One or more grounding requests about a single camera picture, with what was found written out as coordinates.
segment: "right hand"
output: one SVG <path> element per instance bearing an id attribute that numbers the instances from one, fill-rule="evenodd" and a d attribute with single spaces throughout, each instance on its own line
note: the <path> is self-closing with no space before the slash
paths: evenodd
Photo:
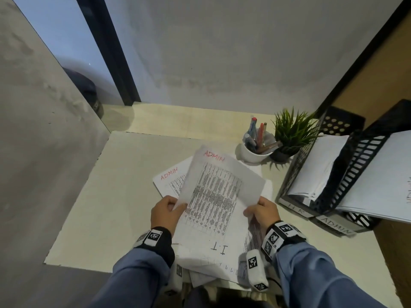
<path id="1" fill-rule="evenodd" d="M 257 222 L 260 224 L 263 236 L 265 236 L 268 227 L 281 220 L 277 205 L 264 197 L 260 197 L 258 204 L 247 207 L 243 214 L 246 217 L 252 215 L 256 217 Z"/>

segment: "black wrist strap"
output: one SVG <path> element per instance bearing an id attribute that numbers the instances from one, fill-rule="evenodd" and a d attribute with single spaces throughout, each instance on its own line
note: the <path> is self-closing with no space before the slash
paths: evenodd
<path id="1" fill-rule="evenodd" d="M 170 268 L 176 258 L 171 247 L 171 233 L 164 227 L 154 227 L 142 234 L 133 245 L 133 248 L 144 248 L 155 252 L 164 259 Z"/>
<path id="2" fill-rule="evenodd" d="M 306 237 L 295 226 L 283 221 L 273 223 L 265 233 L 261 250 L 268 262 L 274 260 L 274 255 L 280 248 L 288 244 L 305 242 Z"/>

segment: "left hand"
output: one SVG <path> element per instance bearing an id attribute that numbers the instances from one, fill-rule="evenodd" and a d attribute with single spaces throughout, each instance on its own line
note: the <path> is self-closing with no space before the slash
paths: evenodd
<path id="1" fill-rule="evenodd" d="M 175 197 L 167 195 L 151 209 L 151 229 L 161 226 L 168 229 L 171 236 L 174 235 L 177 222 L 187 208 L 187 203 L 184 203 L 173 210 L 176 202 L 177 199 Z"/>

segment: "wooden panel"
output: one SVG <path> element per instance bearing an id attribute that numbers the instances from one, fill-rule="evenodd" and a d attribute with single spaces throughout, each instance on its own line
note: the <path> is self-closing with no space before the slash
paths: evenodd
<path id="1" fill-rule="evenodd" d="M 402 98 L 411 99 L 411 14 L 333 105 L 364 116 L 368 126 Z M 398 296 L 411 307 L 411 225 L 382 221 L 374 232 Z"/>

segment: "white fabric marker cube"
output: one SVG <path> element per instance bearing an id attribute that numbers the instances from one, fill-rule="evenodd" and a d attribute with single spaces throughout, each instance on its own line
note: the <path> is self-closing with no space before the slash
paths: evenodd
<path id="1" fill-rule="evenodd" d="M 171 266 L 170 279 L 168 284 L 164 287 L 163 293 L 168 296 L 172 296 L 182 291 L 182 267 L 177 264 L 177 259 Z"/>
<path id="2" fill-rule="evenodd" d="M 247 275 L 253 289 L 259 292 L 268 290 L 269 284 L 265 276 L 260 250 L 255 249 L 247 252 Z"/>

